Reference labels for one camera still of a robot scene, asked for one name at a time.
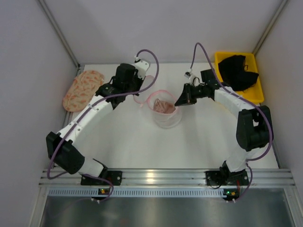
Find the pink satin bra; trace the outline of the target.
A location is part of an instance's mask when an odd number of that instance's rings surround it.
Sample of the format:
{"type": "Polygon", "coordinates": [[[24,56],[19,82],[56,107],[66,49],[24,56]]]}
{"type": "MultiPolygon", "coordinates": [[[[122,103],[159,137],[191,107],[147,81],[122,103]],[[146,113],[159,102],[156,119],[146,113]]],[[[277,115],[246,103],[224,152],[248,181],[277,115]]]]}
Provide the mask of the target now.
{"type": "Polygon", "coordinates": [[[153,110],[161,114],[171,114],[176,110],[176,108],[170,102],[156,99],[153,105],[153,110]]]}

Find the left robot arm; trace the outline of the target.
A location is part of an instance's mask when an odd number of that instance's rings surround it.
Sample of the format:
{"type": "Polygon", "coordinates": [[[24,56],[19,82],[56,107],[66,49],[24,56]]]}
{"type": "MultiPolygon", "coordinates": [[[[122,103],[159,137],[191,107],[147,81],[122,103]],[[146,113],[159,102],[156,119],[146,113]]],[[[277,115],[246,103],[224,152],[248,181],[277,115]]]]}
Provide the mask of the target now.
{"type": "Polygon", "coordinates": [[[80,152],[80,143],[89,135],[93,127],[125,101],[128,95],[138,95],[146,90],[143,82],[150,63],[139,59],[134,64],[121,63],[116,74],[108,83],[97,84],[92,89],[92,98],[84,100],[85,92],[91,87],[81,79],[74,82],[79,88],[76,95],[70,95],[77,104],[85,104],[85,108],[73,121],[57,133],[50,132],[46,136],[47,152],[51,164],[57,164],[64,173],[79,173],[101,178],[107,167],[94,158],[85,157],[80,152]]]}

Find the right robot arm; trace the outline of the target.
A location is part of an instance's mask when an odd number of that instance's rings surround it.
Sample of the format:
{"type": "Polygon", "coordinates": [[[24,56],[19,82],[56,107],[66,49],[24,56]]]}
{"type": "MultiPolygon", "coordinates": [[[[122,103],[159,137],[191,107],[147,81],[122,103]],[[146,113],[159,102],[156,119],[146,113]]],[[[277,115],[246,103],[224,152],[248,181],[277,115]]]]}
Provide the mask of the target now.
{"type": "Polygon", "coordinates": [[[269,138],[273,136],[273,131],[268,128],[272,125],[270,110],[265,105],[251,105],[235,96],[231,87],[217,82],[212,70],[202,71],[201,76],[196,77],[191,70],[185,73],[189,82],[184,84],[175,106],[194,105],[199,98],[207,97],[223,105],[236,117],[237,145],[223,162],[220,172],[224,178],[239,175],[246,168],[246,161],[268,145],[269,138]]]}

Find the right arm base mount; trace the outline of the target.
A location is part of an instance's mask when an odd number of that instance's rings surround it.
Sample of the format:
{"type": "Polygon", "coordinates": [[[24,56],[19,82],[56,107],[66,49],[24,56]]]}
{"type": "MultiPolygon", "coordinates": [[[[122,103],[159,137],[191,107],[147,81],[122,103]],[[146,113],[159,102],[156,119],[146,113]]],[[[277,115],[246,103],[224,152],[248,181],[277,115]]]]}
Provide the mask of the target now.
{"type": "Polygon", "coordinates": [[[221,186],[247,186],[249,179],[245,170],[233,173],[224,173],[223,171],[206,171],[206,184],[214,189],[221,186]]]}

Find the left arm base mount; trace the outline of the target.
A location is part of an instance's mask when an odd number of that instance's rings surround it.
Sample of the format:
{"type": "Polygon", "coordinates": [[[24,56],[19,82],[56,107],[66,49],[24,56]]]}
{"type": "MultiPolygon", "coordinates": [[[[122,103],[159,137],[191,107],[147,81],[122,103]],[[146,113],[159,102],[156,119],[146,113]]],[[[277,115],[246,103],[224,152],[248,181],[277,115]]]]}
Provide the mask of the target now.
{"type": "MultiPolygon", "coordinates": [[[[114,186],[119,186],[122,182],[122,171],[116,171],[116,170],[106,170],[105,172],[101,173],[99,178],[105,179],[112,183],[114,186]]],[[[81,185],[85,186],[100,186],[100,185],[109,185],[109,183],[91,178],[86,175],[82,175],[81,177],[81,185]]]]}

